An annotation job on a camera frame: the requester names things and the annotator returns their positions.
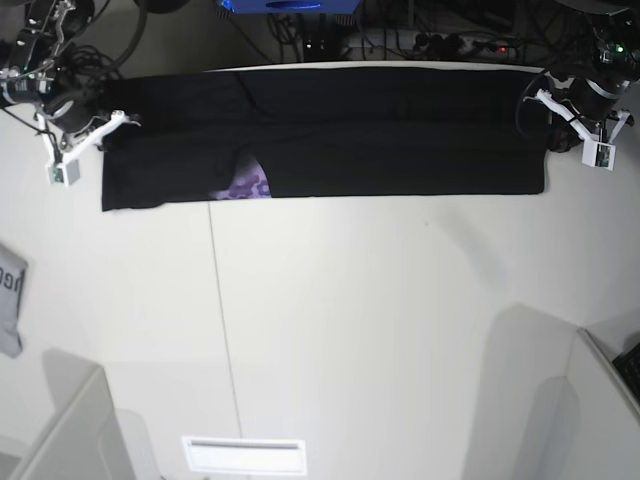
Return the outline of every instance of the black cloth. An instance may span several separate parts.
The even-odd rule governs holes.
[[[139,114],[105,140],[103,210],[211,199],[249,154],[273,197],[536,194],[548,115],[516,71],[358,67],[212,72],[107,85]]]

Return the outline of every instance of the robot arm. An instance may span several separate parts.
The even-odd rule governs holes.
[[[585,14],[592,30],[590,58],[578,65],[547,69],[561,83],[572,79],[568,88],[526,93],[558,115],[576,140],[584,142],[584,164],[612,170],[613,142],[624,125],[634,124],[629,112],[615,110],[615,106],[640,79],[640,26],[636,12],[629,8],[637,2],[559,1]],[[610,129],[608,122],[612,121],[616,123]]]
[[[138,28],[129,48],[107,65],[103,56],[82,50],[92,47],[77,48],[73,43],[93,16],[93,0],[35,0],[0,70],[0,108],[24,103],[35,108],[49,153],[47,174],[52,184],[71,185],[80,176],[82,152],[100,145],[120,125],[136,123],[124,112],[103,108],[99,94],[104,81],[137,46],[146,23],[146,2],[140,2]],[[60,141],[50,124],[62,131]]]

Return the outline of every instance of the black cable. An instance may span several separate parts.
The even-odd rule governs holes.
[[[5,82],[17,82],[18,80],[22,80],[23,78],[27,78],[30,75],[35,75],[36,73],[40,73],[40,72],[43,72],[45,70],[48,70],[49,68],[53,67],[54,63],[55,63],[54,61],[45,62],[42,65],[40,65],[39,67],[34,68],[33,70],[29,70],[28,72],[21,73],[20,75],[17,75],[15,77],[6,78],[3,81],[5,81]]]
[[[356,18],[356,24],[358,25],[358,28],[360,29],[360,45],[362,47],[362,60],[367,60],[367,55],[365,53],[364,50],[364,39],[366,37],[365,33],[364,33],[364,20],[365,20],[365,2],[366,0],[362,0],[362,2],[360,3],[360,21],[358,22],[358,19]]]
[[[352,50],[353,49],[350,48],[350,47],[347,48],[347,50],[342,55],[340,55],[340,60],[348,61],[349,60],[349,54],[351,53]]]
[[[484,24],[488,20],[490,20],[490,18],[487,16],[485,16],[484,18],[479,18],[476,16],[474,18],[473,14],[474,13],[479,14],[482,10],[477,7],[472,8],[471,5],[468,5],[468,4],[475,4],[475,3],[481,4],[481,2],[468,2],[468,1],[460,2],[459,0],[436,0],[436,1],[438,3],[444,4],[449,11],[453,12],[456,16],[462,18],[463,20],[466,20],[468,22],[471,22],[481,27],[489,28],[489,27],[486,27],[486,25]],[[491,23],[494,25],[493,28],[490,28],[491,30],[503,31],[506,33],[506,31],[504,30],[504,25],[501,25],[498,22],[491,22]]]
[[[384,11],[382,9],[382,2],[381,0],[376,0],[376,4],[378,6],[378,12],[380,13],[380,16],[382,17],[382,35],[383,35],[383,45],[384,45],[384,57],[383,60],[387,59],[387,18],[384,15]]]
[[[60,150],[58,149],[58,137],[56,137],[56,134],[53,133],[52,131],[50,131],[48,128],[46,130],[41,130],[38,127],[31,125],[29,122],[27,122],[26,120],[23,120],[22,118],[20,118],[19,116],[17,116],[15,113],[10,112],[9,110],[7,110],[6,107],[4,108],[0,108],[1,111],[3,111],[4,113],[6,113],[7,115],[9,115],[11,118],[13,118],[14,120],[17,120],[18,122],[20,122],[22,125],[24,125],[25,127],[30,128],[31,130],[33,130],[34,132],[37,133],[37,135],[46,135],[49,137],[49,140],[51,141],[51,145],[53,147],[53,150],[55,152],[56,157],[59,157],[60,155]]]
[[[278,58],[280,59],[280,63],[284,63],[284,43],[279,40],[274,17],[275,15],[273,13],[267,15],[267,26],[269,27],[271,36],[278,42]]]
[[[565,41],[560,45],[559,49],[562,50],[563,52],[566,52],[566,59],[565,61],[569,61],[571,59],[571,61],[576,61],[576,60],[588,60],[591,53],[590,51],[587,51],[586,54],[584,55],[584,58],[581,58],[582,55],[580,54],[580,46],[582,45],[580,43],[580,40],[582,38],[588,37],[589,34],[588,33],[580,33],[578,35],[575,35],[573,37],[569,37],[567,39],[565,39]],[[576,49],[574,50],[573,48],[570,48],[573,44],[576,44]],[[554,52],[550,52],[547,55],[544,55],[541,58],[537,58],[535,60],[532,60],[530,62],[528,62],[531,65],[539,65],[539,64],[544,64],[548,61],[552,61],[554,58],[556,58],[558,55]]]
[[[427,24],[432,32],[438,29],[438,20],[434,10],[434,2],[427,3]]]
[[[558,10],[556,10],[556,13],[554,13],[551,16],[551,19],[547,22],[547,25],[542,29],[542,31],[544,33],[547,33],[549,31],[549,29],[551,28],[551,26],[555,23],[555,21],[558,19],[558,17],[560,16],[561,13],[565,12],[564,9],[564,5],[559,5],[558,6]]]
[[[247,44],[249,44],[249,46],[258,54],[260,55],[267,63],[270,63],[271,65],[275,65],[276,62],[274,62],[273,60],[271,60],[266,53],[264,53],[262,50],[260,50],[260,48],[253,42],[253,40],[251,40],[251,38],[249,38],[249,36],[244,33],[244,31],[240,28],[240,26],[235,22],[235,20],[232,17],[229,17],[227,19],[229,21],[229,23],[233,26],[233,28],[235,28],[237,30],[237,32],[240,34],[240,36],[244,39],[245,42],[247,42]]]
[[[526,23],[527,23],[527,27],[526,27],[526,30],[524,32],[524,36],[526,38],[528,38],[529,37],[529,31],[531,30],[531,28],[530,28],[529,22],[526,22]],[[522,46],[522,65],[526,65],[527,64],[527,53],[529,53],[529,43],[525,42],[523,44],[523,46]]]
[[[359,31],[360,31],[360,38],[361,38],[361,46],[362,46],[362,57],[364,60],[367,59],[364,50],[365,50],[365,41],[367,42],[367,44],[369,44],[369,47],[371,48],[371,51],[373,51],[374,48],[382,48],[380,45],[376,45],[375,43],[373,43],[371,41],[371,39],[369,37],[367,37],[365,30],[362,26],[362,24],[360,23],[359,17],[356,17],[356,26],[358,27]],[[403,55],[402,49],[400,49],[400,39],[399,39],[399,34],[398,31],[396,29],[396,44],[398,45],[398,51],[395,51],[391,48],[386,47],[385,51],[389,52],[389,53],[393,53],[394,55],[397,55],[400,58],[403,58],[405,60],[408,60],[409,58],[406,55]]]
[[[106,0],[104,2],[104,5],[102,5],[102,8],[100,9],[100,11],[94,15],[94,17],[91,19],[91,22],[89,23],[89,25],[93,25],[94,23],[96,23],[100,19],[100,17],[102,17],[102,14],[109,7],[110,3],[111,3],[111,0]]]
[[[96,71],[104,69],[113,63],[113,59],[99,51],[93,45],[82,45],[74,48],[69,53],[69,67],[78,75],[92,76]],[[119,70],[114,70],[106,74],[107,78],[122,79]]]
[[[567,46],[566,37],[567,37],[567,28],[569,27],[569,13],[567,9],[563,9],[563,10],[564,10],[564,19],[562,20],[562,28],[560,30],[560,35],[558,36],[558,39],[554,43],[554,46],[558,48],[560,58],[566,58],[568,56],[567,55],[568,52],[566,51],[566,46]]]
[[[400,47],[400,32],[398,31],[398,27],[397,25],[395,25],[394,23],[389,21],[389,14],[391,12],[391,8],[394,6],[394,4],[396,3],[396,1],[391,1],[387,3],[386,8],[384,9],[384,12],[380,12],[383,16],[383,20],[387,26],[387,28],[392,28],[394,30],[394,34],[395,34],[395,40],[396,40],[396,50],[393,50],[392,48],[389,48],[388,43],[387,43],[387,36],[385,34],[385,41],[384,41],[384,50],[385,50],[385,59],[386,57],[386,52],[388,53],[392,53],[404,60],[409,60],[409,56],[405,55],[404,53],[402,53],[402,48]],[[361,35],[364,35],[364,28],[362,28],[360,30]],[[377,47],[377,45],[374,45],[373,42],[371,42],[371,40],[369,40],[369,38],[365,35],[365,39],[367,40],[367,42],[369,43],[369,45],[371,45],[371,47],[375,48]]]
[[[127,48],[120,54],[118,58],[116,58],[110,65],[105,67],[104,69],[97,71],[93,74],[94,77],[102,77],[109,72],[114,70],[118,70],[124,62],[126,62],[133,52],[138,48],[138,44],[142,39],[142,35],[144,34],[144,29],[147,26],[147,16],[148,16],[148,5],[147,0],[138,0],[138,23],[136,25],[136,30],[133,33],[133,37],[129,41],[129,45]]]
[[[529,25],[533,27],[534,32],[540,38],[544,46],[552,53],[556,54],[558,57],[563,57],[563,52],[558,48],[557,44],[551,43],[551,40],[547,37],[545,31],[542,29],[540,24],[536,19],[536,11],[532,8],[530,0],[524,1],[525,7],[527,9],[528,17],[529,17]]]
[[[518,103],[516,104],[516,111],[515,111],[516,130],[518,130],[518,133],[522,135],[524,138],[530,138],[530,137],[527,133],[525,133],[524,130],[522,130],[522,125],[520,124],[520,112],[522,111],[522,105],[524,105],[525,97],[529,93],[529,90],[531,90],[531,87],[533,87],[536,84],[536,82],[539,81],[542,77],[544,77],[547,73],[549,73],[549,68],[545,68],[539,73],[537,73],[531,79],[529,84],[524,88],[524,90],[522,90],[522,93],[518,98]]]
[[[416,27],[420,29],[420,33],[433,33],[431,31],[431,28],[428,25],[429,22],[428,21],[425,22],[420,16],[420,14],[417,12],[417,10],[415,9],[413,11],[413,21]]]
[[[296,62],[302,61],[302,55],[298,51],[299,32],[295,29],[295,33],[289,30],[292,26],[292,20],[289,16],[282,19],[278,18],[278,14],[270,13],[267,15],[267,26],[271,36],[278,42],[278,50],[280,54],[280,63],[284,62],[284,46],[290,46],[296,57]]]

